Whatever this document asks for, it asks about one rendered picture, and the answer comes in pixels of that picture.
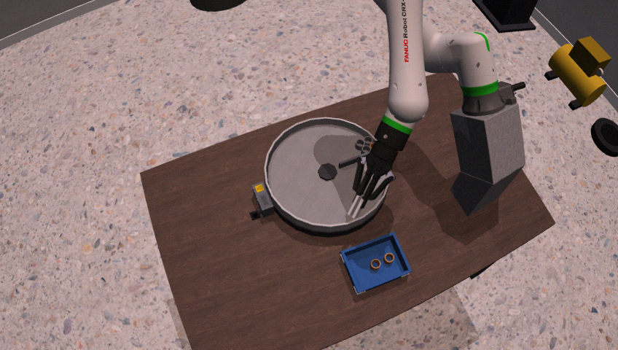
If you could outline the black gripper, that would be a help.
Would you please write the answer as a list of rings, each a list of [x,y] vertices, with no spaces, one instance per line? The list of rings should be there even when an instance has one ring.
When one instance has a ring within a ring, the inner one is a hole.
[[[349,216],[353,214],[352,217],[354,219],[357,218],[361,210],[365,207],[367,201],[375,200],[376,197],[378,197],[379,194],[381,194],[381,192],[386,188],[386,186],[390,182],[395,180],[396,177],[392,174],[391,170],[397,154],[398,151],[394,151],[392,149],[384,147],[382,144],[378,143],[378,141],[375,141],[372,149],[370,150],[370,153],[366,157],[357,157],[358,165],[356,169],[355,179],[353,182],[353,190],[356,192],[356,196],[353,199],[352,206],[348,212]],[[366,162],[367,170],[361,182],[362,174],[364,171],[364,164]],[[387,174],[386,179],[373,192],[376,184],[378,183],[378,180],[384,174]],[[371,177],[372,180],[369,183]],[[364,194],[368,183],[369,186]]]

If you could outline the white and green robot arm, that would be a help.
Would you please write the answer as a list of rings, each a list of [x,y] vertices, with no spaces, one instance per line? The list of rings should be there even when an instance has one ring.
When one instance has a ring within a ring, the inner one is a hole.
[[[458,75],[466,115],[494,114],[517,103],[516,90],[525,83],[498,82],[486,33],[439,34],[423,16],[423,0],[373,1],[386,15],[389,43],[388,106],[374,135],[378,143],[404,149],[429,108],[425,71]]]

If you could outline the blue rectangular tray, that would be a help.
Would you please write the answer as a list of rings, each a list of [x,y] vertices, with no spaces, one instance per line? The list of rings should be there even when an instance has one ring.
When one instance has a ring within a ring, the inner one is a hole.
[[[410,272],[407,258],[393,233],[342,250],[340,253],[340,259],[348,272],[356,296],[404,278]],[[383,262],[387,253],[394,255],[394,261],[389,265]],[[374,259],[380,261],[380,267],[376,271],[371,270],[369,266]]]

